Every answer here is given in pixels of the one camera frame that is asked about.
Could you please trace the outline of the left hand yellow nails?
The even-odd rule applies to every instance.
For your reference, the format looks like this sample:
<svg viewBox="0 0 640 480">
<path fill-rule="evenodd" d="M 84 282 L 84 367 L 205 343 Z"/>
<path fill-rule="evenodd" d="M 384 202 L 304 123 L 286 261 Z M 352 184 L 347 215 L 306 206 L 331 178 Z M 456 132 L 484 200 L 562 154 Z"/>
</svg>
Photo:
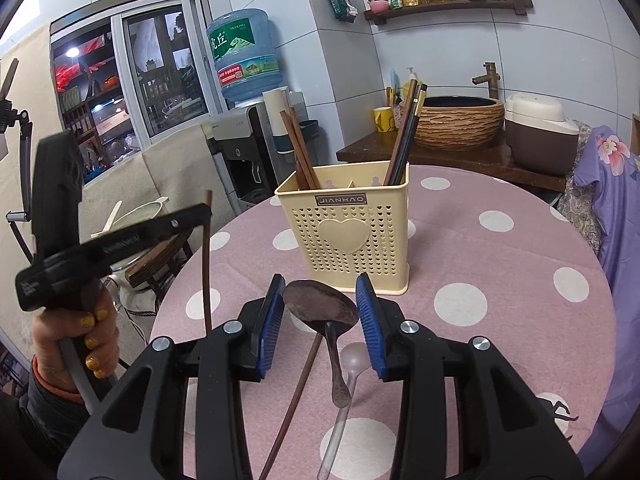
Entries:
<svg viewBox="0 0 640 480">
<path fill-rule="evenodd" d="M 78 396 L 78 387 L 62 353 L 61 341 L 84 358 L 90 377 L 111 377 L 119 362 L 116 311 L 111 294 L 102 286 L 88 311 L 44 309 L 32 320 L 35 361 L 32 368 L 43 385 L 60 396 Z"/>
</svg>

